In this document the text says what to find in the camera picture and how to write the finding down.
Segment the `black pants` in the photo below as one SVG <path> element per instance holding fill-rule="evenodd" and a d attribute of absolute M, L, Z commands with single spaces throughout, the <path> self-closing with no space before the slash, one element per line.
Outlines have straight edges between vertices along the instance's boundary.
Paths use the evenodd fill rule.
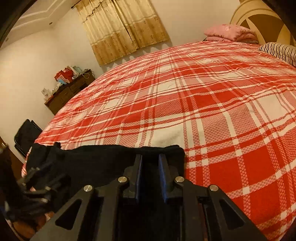
<path fill-rule="evenodd" d="M 179 145 L 164 148 L 129 148 L 120 145 L 81 146 L 62 150 L 59 143 L 53 146 L 33 144 L 26 163 L 26 171 L 47 166 L 44 173 L 32 184 L 43 189 L 56 177 L 64 174 L 65 184 L 52 201 L 50 210 L 57 212 L 70 198 L 86 185 L 100 187 L 123 175 L 133 166 L 137 155 L 142 155 L 148 168 L 158 165 L 158 156 L 164 154 L 169 165 L 184 173 L 185 151 Z"/>

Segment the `red white plaid bedspread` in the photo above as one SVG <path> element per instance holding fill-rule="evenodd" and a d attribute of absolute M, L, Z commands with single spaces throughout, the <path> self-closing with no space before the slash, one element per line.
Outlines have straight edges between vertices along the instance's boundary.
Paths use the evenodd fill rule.
<path fill-rule="evenodd" d="M 179 145 L 185 176 L 216 184 L 269 240 L 295 220 L 295 67 L 239 42 L 195 42 L 114 67 L 37 143 Z"/>

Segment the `dark wooden dresser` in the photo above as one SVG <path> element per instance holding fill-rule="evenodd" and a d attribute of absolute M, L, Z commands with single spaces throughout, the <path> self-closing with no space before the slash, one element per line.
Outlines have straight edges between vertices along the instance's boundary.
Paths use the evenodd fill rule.
<path fill-rule="evenodd" d="M 53 113 L 57 112 L 76 94 L 88 87 L 95 80 L 91 69 L 86 69 L 81 75 L 76 77 L 71 83 L 59 87 L 59 89 L 50 97 L 45 106 Z"/>

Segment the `white card on dresser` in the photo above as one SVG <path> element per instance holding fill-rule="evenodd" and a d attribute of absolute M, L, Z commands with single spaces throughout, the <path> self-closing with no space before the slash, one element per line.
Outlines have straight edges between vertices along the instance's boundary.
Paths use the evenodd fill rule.
<path fill-rule="evenodd" d="M 45 89 L 45 88 L 42 90 L 42 94 L 43 94 L 45 99 L 49 99 L 52 96 L 51 92 L 48 89 Z"/>

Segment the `red gift bags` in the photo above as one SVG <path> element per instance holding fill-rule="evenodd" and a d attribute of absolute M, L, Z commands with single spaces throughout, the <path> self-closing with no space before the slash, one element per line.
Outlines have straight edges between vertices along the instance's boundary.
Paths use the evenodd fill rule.
<path fill-rule="evenodd" d="M 55 80 L 58 82 L 65 82 L 65 83 L 71 83 L 72 82 L 72 77 L 74 76 L 74 73 L 72 69 L 65 68 L 64 70 L 59 71 L 55 75 Z"/>

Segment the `beige patterned window curtain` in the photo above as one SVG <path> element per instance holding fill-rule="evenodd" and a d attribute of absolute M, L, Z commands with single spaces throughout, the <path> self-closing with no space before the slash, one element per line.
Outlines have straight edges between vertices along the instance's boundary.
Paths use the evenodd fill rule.
<path fill-rule="evenodd" d="M 150 1 L 85 0 L 74 7 L 100 66 L 169 40 Z"/>

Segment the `pink folded blanket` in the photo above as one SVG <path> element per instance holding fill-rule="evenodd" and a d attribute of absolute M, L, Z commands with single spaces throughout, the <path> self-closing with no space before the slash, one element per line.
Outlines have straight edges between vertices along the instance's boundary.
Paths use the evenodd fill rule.
<path fill-rule="evenodd" d="M 258 44 L 254 31 L 239 25 L 218 25 L 208 28 L 204 32 L 207 41 L 241 42 Z"/>

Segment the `striped pillow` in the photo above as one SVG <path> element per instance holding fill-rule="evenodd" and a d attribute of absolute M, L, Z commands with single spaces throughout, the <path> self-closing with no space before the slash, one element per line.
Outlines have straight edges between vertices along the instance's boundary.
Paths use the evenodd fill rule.
<path fill-rule="evenodd" d="M 270 54 L 286 63 L 296 66 L 296 47 L 277 42 L 268 42 L 259 47 L 259 51 Z"/>

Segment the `cream wooden headboard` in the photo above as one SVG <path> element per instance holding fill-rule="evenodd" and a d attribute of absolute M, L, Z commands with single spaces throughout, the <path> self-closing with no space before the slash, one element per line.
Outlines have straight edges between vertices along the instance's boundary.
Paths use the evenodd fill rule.
<path fill-rule="evenodd" d="M 260 45 L 268 42 L 295 46 L 295 38 L 282 19 L 263 1 L 241 1 L 230 24 L 249 28 Z"/>

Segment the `black bag by wall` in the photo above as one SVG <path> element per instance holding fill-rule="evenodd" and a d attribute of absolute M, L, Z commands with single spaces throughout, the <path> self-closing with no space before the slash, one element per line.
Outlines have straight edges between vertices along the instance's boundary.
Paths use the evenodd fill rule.
<path fill-rule="evenodd" d="M 26 119 L 14 137 L 16 150 L 26 158 L 27 153 L 43 130 L 33 121 Z"/>

